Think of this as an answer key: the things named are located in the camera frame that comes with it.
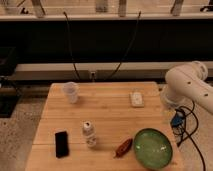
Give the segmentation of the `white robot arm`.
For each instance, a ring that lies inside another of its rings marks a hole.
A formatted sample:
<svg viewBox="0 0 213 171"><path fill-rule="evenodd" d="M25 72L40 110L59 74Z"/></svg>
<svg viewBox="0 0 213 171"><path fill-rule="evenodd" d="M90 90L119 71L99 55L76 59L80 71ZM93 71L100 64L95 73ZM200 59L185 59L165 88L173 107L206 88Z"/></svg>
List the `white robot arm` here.
<svg viewBox="0 0 213 171"><path fill-rule="evenodd" d="M213 115L213 87L205 82L208 69L203 62L192 61L171 68L165 74L161 99L169 108L189 98Z"/></svg>

